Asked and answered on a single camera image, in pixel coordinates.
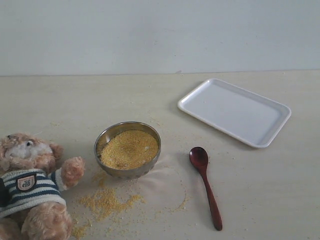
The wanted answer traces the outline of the spilled yellow millet pile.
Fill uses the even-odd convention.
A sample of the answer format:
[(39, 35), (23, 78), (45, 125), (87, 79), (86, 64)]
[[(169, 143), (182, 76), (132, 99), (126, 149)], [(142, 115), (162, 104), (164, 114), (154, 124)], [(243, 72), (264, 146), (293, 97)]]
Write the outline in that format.
[(120, 201), (116, 196), (116, 190), (105, 185), (107, 175), (103, 172), (96, 173), (92, 177), (97, 182), (98, 189), (88, 195), (80, 196), (76, 202), (89, 208), (94, 220), (100, 222), (112, 214), (119, 214), (130, 209), (135, 202), (144, 201), (139, 194), (130, 195), (126, 201)]

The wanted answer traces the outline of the plush teddy bear striped sweater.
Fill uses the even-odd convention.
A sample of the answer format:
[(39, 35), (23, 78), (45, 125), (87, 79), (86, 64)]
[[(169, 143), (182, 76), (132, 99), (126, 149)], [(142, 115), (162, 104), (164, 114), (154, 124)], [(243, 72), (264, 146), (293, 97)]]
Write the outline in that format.
[(82, 157), (57, 167), (63, 147), (30, 134), (0, 140), (0, 178), (5, 206), (0, 207), (2, 240), (67, 240), (72, 217), (61, 192), (76, 186), (85, 173)]

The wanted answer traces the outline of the white rectangular plastic tray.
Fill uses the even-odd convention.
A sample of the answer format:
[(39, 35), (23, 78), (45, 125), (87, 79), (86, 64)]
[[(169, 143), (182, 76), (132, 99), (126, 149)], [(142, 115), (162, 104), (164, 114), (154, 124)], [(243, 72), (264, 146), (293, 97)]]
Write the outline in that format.
[(267, 148), (292, 115), (291, 109), (282, 103), (217, 78), (202, 82), (177, 106), (256, 149)]

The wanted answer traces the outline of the steel bowl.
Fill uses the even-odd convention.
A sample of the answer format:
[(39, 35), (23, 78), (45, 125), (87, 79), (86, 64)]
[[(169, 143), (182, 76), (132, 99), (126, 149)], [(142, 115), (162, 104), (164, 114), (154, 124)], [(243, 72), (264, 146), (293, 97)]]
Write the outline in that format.
[[(156, 139), (159, 145), (159, 149), (154, 159), (152, 159), (150, 162), (146, 163), (145, 165), (139, 168), (130, 169), (130, 170), (113, 169), (104, 165), (101, 162), (101, 153), (103, 148), (112, 138), (128, 130), (144, 131), (146, 133), (149, 133)], [(147, 174), (155, 166), (160, 156), (160, 153), (161, 153), (160, 135), (152, 126), (139, 121), (125, 121), (125, 122), (116, 123), (108, 127), (107, 129), (105, 129), (102, 133), (100, 133), (100, 135), (97, 137), (94, 143), (94, 155), (98, 165), (110, 176), (114, 178), (120, 178), (120, 179), (136, 179)]]

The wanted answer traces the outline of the yellow millet in bowl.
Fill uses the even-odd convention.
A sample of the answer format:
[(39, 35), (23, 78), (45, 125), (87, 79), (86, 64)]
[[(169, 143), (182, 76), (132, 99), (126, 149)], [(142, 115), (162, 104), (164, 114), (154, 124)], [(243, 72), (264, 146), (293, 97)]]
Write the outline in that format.
[(157, 155), (155, 137), (142, 130), (127, 130), (113, 137), (101, 151), (100, 161), (116, 170), (133, 170), (149, 163)]

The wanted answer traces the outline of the dark red wooden spoon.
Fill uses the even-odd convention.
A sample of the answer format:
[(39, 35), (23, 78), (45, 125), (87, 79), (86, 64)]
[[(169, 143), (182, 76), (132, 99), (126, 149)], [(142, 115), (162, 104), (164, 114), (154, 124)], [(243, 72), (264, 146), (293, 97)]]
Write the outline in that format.
[(207, 194), (212, 224), (217, 231), (221, 231), (223, 229), (221, 214), (207, 177), (207, 168), (209, 164), (209, 156), (207, 154), (207, 151), (200, 146), (193, 147), (189, 151), (189, 161), (198, 171), (203, 180)]

